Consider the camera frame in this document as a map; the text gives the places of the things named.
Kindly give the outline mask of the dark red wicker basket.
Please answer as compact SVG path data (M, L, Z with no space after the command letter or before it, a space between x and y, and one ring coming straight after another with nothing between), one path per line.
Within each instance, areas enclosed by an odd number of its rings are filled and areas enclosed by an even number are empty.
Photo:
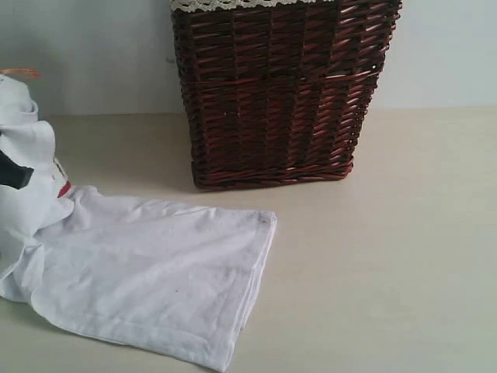
M345 178L401 7L363 0L171 10L195 185Z

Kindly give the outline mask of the white t-shirt red lettering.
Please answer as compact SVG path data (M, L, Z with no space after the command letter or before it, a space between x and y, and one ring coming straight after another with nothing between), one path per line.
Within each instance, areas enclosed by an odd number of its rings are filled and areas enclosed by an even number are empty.
M224 372L257 299L272 211L72 186L24 82L1 77L1 152L33 169L1 186L1 295L52 325Z

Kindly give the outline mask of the orange neck label tag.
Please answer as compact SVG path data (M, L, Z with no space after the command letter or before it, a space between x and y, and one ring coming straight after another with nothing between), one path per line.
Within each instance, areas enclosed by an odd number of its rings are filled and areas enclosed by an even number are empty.
M34 68L1 68L3 75L13 75L20 77L22 80L34 80L40 77L40 73Z

